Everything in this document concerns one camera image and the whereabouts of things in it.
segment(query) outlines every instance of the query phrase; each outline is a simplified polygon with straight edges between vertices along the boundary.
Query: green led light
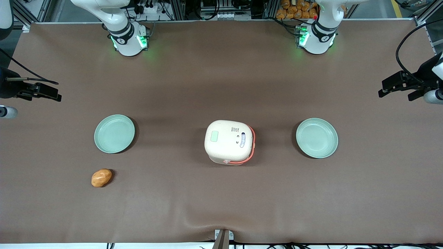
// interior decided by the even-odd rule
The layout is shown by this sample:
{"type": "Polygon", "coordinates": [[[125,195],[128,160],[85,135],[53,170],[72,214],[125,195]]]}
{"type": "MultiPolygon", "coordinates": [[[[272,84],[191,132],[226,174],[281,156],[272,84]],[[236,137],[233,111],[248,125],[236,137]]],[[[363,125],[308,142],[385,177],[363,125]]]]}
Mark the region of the green led light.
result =
{"type": "Polygon", "coordinates": [[[137,36],[137,40],[139,41],[141,47],[146,47],[146,38],[144,38],[143,36],[137,36]]]}
{"type": "Polygon", "coordinates": [[[306,31],[304,35],[300,37],[300,46],[305,46],[308,38],[309,38],[309,32],[306,31]]]}
{"type": "Polygon", "coordinates": [[[117,49],[117,44],[115,44],[114,38],[111,36],[112,43],[114,44],[114,48],[117,49]]]}

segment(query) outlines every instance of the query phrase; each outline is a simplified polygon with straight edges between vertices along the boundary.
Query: label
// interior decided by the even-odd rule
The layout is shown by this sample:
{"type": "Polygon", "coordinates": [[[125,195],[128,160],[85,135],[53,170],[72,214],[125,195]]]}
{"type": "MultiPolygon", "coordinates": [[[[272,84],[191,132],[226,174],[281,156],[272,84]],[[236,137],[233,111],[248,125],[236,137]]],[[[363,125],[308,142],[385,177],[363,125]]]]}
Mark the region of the label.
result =
{"type": "Polygon", "coordinates": [[[244,132],[241,133],[241,143],[240,143],[240,148],[243,148],[243,146],[246,143],[246,134],[244,132]]]}

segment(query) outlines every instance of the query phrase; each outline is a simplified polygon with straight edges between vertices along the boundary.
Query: floor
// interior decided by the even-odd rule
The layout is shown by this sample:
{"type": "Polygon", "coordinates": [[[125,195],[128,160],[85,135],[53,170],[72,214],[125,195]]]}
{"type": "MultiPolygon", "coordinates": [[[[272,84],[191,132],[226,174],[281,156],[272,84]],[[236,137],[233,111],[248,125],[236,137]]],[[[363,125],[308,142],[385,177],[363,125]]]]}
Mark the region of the floor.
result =
{"type": "MultiPolygon", "coordinates": [[[[38,15],[43,0],[32,0],[30,3],[21,1],[34,14],[38,15]]],[[[376,19],[376,18],[401,18],[409,17],[413,11],[399,8],[394,0],[371,0],[358,6],[352,18],[354,19],[376,19]]],[[[56,11],[50,15],[49,20],[52,22],[97,22],[97,17],[89,12],[75,6],[70,0],[58,0],[56,11]]],[[[439,9],[430,20],[436,20],[443,17],[443,8],[439,9]]],[[[428,27],[430,37],[433,42],[443,39],[443,23],[431,24],[428,27]]],[[[0,47],[7,51],[9,55],[14,53],[21,30],[14,30],[9,37],[0,41],[0,47]]],[[[435,45],[436,51],[443,51],[443,43],[435,45]]],[[[7,67],[9,59],[0,56],[0,66],[7,67]]]]}

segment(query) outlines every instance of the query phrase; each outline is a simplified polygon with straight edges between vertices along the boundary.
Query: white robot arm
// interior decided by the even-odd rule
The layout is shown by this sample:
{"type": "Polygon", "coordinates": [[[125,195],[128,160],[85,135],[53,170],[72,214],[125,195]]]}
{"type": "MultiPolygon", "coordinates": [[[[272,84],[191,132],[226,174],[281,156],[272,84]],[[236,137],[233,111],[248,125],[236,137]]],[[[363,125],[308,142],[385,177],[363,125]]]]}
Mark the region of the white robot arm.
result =
{"type": "Polygon", "coordinates": [[[12,18],[12,0],[0,1],[0,41],[5,39],[12,31],[14,20],[12,18]]]}
{"type": "Polygon", "coordinates": [[[130,0],[71,0],[100,19],[111,34],[114,47],[124,56],[134,56],[148,47],[148,30],[138,22],[129,21],[121,7],[130,0]]]}
{"type": "Polygon", "coordinates": [[[298,38],[299,46],[311,54],[323,54],[332,46],[335,33],[344,17],[341,5],[360,4],[369,0],[316,0],[320,6],[318,19],[306,27],[302,36],[298,38]]]}

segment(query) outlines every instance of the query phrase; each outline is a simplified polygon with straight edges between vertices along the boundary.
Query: brown table surface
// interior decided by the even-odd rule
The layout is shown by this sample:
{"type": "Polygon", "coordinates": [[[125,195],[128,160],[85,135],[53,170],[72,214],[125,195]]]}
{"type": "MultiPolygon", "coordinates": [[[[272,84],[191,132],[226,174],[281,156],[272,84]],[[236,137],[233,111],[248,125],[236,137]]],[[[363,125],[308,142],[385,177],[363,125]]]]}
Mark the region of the brown table surface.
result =
{"type": "MultiPolygon", "coordinates": [[[[310,55],[271,21],[159,23],[128,58],[100,25],[32,25],[14,57],[59,81],[63,100],[1,100],[19,116],[0,119],[0,242],[204,241],[219,228],[249,243],[441,241],[443,107],[377,95],[414,26],[345,21],[310,55]],[[136,121],[136,143],[105,154],[94,130],[117,113],[136,121]],[[310,117],[337,130],[329,158],[296,146],[310,117]],[[205,153],[218,119],[255,129],[244,166],[205,153]],[[117,175],[94,188],[101,168],[117,175]]],[[[424,30],[400,56],[413,72],[433,56],[424,30]]]]}

